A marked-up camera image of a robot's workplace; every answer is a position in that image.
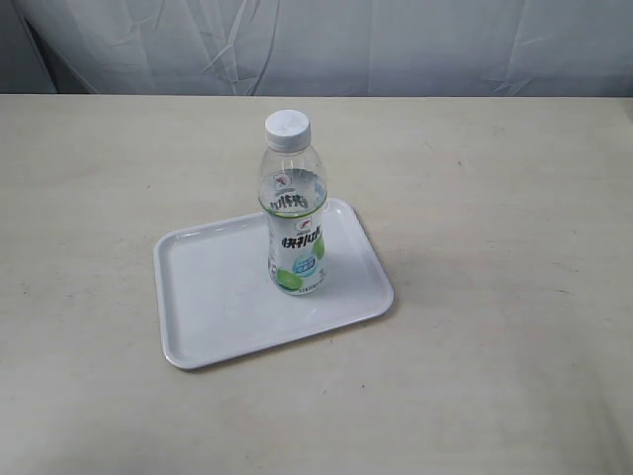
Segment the clear plastic drink bottle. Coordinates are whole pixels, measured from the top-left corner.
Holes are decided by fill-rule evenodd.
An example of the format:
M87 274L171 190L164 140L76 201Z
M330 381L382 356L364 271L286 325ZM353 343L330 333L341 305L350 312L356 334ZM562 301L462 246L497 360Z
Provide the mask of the clear plastic drink bottle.
M313 292L324 280L322 210L326 173L312 146L308 116L279 110L264 123L258 202L268 226L268 271L272 282L291 295Z

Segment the white rectangular plastic tray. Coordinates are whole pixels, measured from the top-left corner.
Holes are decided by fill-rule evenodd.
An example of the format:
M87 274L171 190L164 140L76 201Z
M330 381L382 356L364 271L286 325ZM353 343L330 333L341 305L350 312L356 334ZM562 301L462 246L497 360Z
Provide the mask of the white rectangular plastic tray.
M197 369L388 312L393 286L353 208L331 198L323 223L327 274L306 296L271 281L263 213L162 237L153 261L166 359Z

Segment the white wrinkled backdrop cloth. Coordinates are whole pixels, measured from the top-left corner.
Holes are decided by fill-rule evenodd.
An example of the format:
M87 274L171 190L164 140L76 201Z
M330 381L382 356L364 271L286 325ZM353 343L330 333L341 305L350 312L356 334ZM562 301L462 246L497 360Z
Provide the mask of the white wrinkled backdrop cloth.
M8 93L620 96L628 1L5 1Z

